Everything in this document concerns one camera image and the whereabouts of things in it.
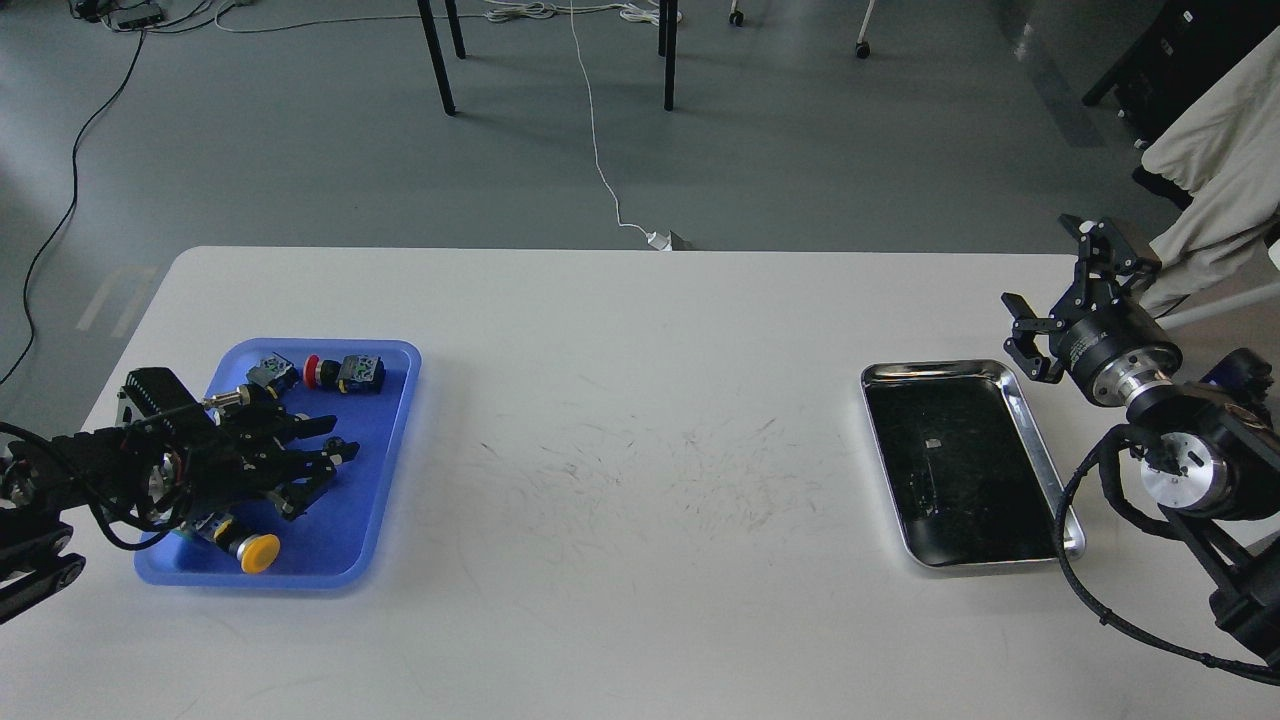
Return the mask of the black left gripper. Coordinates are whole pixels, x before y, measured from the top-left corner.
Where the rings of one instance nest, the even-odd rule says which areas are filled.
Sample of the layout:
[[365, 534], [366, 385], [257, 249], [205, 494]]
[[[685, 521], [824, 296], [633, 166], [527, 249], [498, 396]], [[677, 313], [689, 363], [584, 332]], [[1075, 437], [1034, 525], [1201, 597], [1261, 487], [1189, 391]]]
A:
[[330, 434], [338, 418], [284, 413], [282, 402], [252, 384], [237, 387], [229, 406], [209, 410], [174, 372], [150, 366], [129, 372], [118, 398], [125, 475], [115, 486], [116, 515], [132, 511], [152, 527], [256, 500], [293, 521], [361, 450], [346, 439], [283, 450]]

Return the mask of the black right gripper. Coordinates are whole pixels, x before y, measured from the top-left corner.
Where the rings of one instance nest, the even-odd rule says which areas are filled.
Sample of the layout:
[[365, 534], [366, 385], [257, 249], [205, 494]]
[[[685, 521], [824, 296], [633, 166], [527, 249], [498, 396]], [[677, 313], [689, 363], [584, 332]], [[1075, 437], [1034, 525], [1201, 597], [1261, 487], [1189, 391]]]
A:
[[[1085, 400], [1100, 407], [1128, 406], [1149, 389], [1170, 386], [1183, 365], [1181, 350], [1143, 307], [1121, 301], [1155, 283], [1164, 265], [1157, 254], [1146, 241], [1126, 240], [1111, 218], [1062, 214], [1060, 225], [1076, 241], [1060, 311], [1088, 314], [1066, 329], [1064, 319], [1037, 316], [1023, 296], [1001, 293], [1012, 318], [1006, 354], [1034, 382], [1057, 384], [1066, 372]], [[1036, 342], [1061, 334], [1059, 359]]]

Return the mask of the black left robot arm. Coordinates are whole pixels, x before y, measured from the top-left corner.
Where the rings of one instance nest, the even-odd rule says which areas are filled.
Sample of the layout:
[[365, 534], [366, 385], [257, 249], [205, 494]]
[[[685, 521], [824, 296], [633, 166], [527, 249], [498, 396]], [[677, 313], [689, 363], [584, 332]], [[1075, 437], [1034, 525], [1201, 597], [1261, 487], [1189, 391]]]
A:
[[61, 515], [86, 507], [105, 538], [140, 552], [170, 534], [202, 539], [247, 573], [265, 570], [280, 542], [234, 514], [268, 501], [292, 521], [360, 451], [334, 434], [337, 418], [289, 413], [270, 389], [241, 386], [195, 397], [165, 366], [129, 372], [111, 427], [45, 439], [3, 424], [3, 619], [74, 582], [82, 555]]

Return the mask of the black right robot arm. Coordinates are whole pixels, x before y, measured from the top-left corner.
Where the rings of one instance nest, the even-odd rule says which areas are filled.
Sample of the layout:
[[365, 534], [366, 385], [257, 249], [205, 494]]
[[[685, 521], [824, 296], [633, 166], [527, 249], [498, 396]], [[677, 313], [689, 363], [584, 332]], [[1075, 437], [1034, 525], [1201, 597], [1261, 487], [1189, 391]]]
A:
[[1277, 684], [1277, 542], [1248, 550], [1225, 521], [1277, 515], [1277, 432], [1265, 400], [1271, 366], [1248, 348], [1225, 356], [1197, 382], [1176, 383], [1181, 350], [1135, 301], [1161, 261], [1126, 240], [1108, 218], [1062, 214], [1076, 245], [1071, 283], [1046, 316], [1023, 296], [1004, 293], [1012, 325], [1004, 347], [1025, 375], [1055, 384], [1071, 378], [1098, 407], [1121, 407], [1110, 428], [1051, 503], [1052, 534], [1065, 536], [1080, 483], [1096, 473], [1111, 509], [1138, 530], [1183, 543], [1213, 582], [1217, 629], [1256, 664], [1221, 659], [1165, 641], [1097, 600], [1065, 550], [1056, 557], [1075, 596], [1105, 626], [1156, 650], [1266, 685]]

